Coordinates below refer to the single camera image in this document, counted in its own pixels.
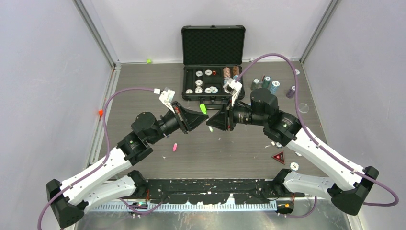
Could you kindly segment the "green pen cap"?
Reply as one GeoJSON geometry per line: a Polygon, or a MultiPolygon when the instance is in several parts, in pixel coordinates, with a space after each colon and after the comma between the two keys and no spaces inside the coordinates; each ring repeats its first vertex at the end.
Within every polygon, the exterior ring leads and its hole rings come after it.
{"type": "Polygon", "coordinates": [[[207,109],[206,109],[205,104],[200,104],[199,107],[200,107],[201,112],[206,115],[207,114],[207,109]]]}

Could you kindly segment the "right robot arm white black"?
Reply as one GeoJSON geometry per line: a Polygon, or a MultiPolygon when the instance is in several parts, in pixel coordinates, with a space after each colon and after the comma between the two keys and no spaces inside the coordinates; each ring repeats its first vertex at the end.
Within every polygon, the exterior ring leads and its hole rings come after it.
{"type": "Polygon", "coordinates": [[[261,126],[270,140],[301,154],[326,174],[325,177],[311,176],[292,169],[282,169],[272,181],[271,191],[276,196],[303,193],[330,199],[340,211],[355,216],[373,182],[347,169],[335,158],[372,179],[379,175],[379,171],[372,166],[363,168],[331,147],[322,147],[323,142],[302,127],[298,118],[279,109],[277,97],[267,89],[252,91],[250,104],[239,100],[234,104],[227,102],[206,123],[222,131],[232,131],[236,124],[261,126]]]}

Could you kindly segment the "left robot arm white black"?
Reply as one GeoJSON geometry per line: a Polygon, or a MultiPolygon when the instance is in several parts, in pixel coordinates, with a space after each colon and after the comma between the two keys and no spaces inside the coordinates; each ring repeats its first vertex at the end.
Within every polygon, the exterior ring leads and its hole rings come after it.
{"type": "Polygon", "coordinates": [[[130,168],[148,156],[154,144],[180,129],[187,133],[208,119],[208,115],[186,109],[178,102],[159,120],[151,112],[140,113],[131,124],[132,132],[120,141],[104,158],[81,173],[62,182],[53,179],[46,184],[50,207],[61,228],[76,223],[84,211],[85,194],[113,175],[130,168]]]}

